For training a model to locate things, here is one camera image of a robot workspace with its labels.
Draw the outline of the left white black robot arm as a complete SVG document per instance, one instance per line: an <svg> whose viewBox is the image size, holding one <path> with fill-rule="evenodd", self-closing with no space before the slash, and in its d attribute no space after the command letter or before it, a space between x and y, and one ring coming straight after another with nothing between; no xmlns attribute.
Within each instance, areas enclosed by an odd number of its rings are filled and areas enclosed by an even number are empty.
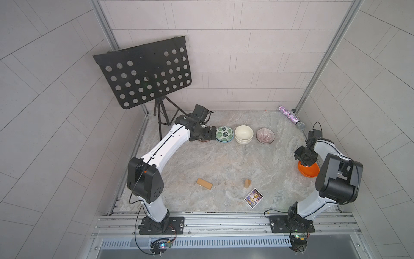
<svg viewBox="0 0 414 259"><path fill-rule="evenodd" d="M196 105L192 113L176 118L170 131L153 149L141 158L135 156L129 161L127 187L130 196L143 203L153 223L167 224L169 218L169 210L161 198L165 186L161 176L164 167L185 142L216 139L216 128L207 125L213 113Z"/></svg>

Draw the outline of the orange bowl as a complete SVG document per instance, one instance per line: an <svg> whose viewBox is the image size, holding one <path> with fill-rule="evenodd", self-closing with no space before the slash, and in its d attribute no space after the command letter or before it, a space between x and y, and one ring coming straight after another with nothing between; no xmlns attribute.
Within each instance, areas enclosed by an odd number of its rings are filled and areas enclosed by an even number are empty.
<svg viewBox="0 0 414 259"><path fill-rule="evenodd" d="M308 178L316 178L320 173L320 168L317 163L314 163L311 166L305 166L299 161L298 170L303 176Z"/></svg>

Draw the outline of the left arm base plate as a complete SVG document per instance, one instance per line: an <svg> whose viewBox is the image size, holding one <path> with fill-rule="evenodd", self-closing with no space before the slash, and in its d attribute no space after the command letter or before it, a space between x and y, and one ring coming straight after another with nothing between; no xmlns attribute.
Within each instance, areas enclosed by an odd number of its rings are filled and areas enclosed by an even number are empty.
<svg viewBox="0 0 414 259"><path fill-rule="evenodd" d="M138 226L139 235L181 235L185 217L166 217L162 222L156 222L148 216L144 217Z"/></svg>

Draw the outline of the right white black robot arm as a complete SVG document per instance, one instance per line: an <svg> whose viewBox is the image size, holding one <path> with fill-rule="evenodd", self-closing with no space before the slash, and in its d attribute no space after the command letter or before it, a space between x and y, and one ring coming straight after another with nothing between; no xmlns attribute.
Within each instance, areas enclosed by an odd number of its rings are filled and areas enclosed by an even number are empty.
<svg viewBox="0 0 414 259"><path fill-rule="evenodd" d="M316 170L315 191L296 202L288 211L288 221L310 224L334 205L354 202L359 193L363 164L341 153L335 144L322 137L322 131L309 131L306 146L294 151L301 171Z"/></svg>

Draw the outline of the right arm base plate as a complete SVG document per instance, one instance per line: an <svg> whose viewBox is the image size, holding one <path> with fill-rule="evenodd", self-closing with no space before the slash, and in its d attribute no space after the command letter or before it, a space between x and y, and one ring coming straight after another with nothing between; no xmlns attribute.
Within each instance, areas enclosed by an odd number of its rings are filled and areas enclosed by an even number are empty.
<svg viewBox="0 0 414 259"><path fill-rule="evenodd" d="M313 221L296 215L292 218L287 215L272 215L268 217L272 233L314 233Z"/></svg>

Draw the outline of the purple striped bowl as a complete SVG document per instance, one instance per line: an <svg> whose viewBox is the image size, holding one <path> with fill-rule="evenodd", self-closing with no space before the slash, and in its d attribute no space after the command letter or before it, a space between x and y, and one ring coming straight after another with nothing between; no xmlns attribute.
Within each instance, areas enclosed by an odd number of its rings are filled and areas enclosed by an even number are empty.
<svg viewBox="0 0 414 259"><path fill-rule="evenodd" d="M262 144L271 144L274 142L276 136L272 130L268 128L260 128L256 132L256 138Z"/></svg>

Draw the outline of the green leaf bowl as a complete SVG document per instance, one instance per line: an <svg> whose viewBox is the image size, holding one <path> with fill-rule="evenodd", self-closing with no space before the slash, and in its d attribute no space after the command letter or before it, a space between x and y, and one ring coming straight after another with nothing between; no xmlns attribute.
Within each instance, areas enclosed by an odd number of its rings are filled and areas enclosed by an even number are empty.
<svg viewBox="0 0 414 259"><path fill-rule="evenodd" d="M231 140L219 140L219 139L217 139L217 141L219 141L221 143L228 143L228 142L232 141L232 139Z"/></svg>
<svg viewBox="0 0 414 259"><path fill-rule="evenodd" d="M233 129L227 126L220 126L216 128L216 139L219 140L231 140L234 138Z"/></svg>

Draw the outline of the cream bowl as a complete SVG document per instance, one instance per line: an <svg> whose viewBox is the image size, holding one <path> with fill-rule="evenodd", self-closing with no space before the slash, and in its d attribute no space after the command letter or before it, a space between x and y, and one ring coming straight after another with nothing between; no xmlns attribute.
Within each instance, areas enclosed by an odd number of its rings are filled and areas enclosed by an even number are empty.
<svg viewBox="0 0 414 259"><path fill-rule="evenodd" d="M235 137L235 139L236 139L236 141L237 141L239 144L241 144L241 145L247 145L247 144L249 144L249 143L251 142L251 140L252 140L252 138L251 138L251 139L249 139L249 140L243 140L243 139L239 139L239 138L237 138L237 137Z"/></svg>
<svg viewBox="0 0 414 259"><path fill-rule="evenodd" d="M235 129L235 136L240 140L250 140L253 135L253 129L247 125L240 125Z"/></svg>

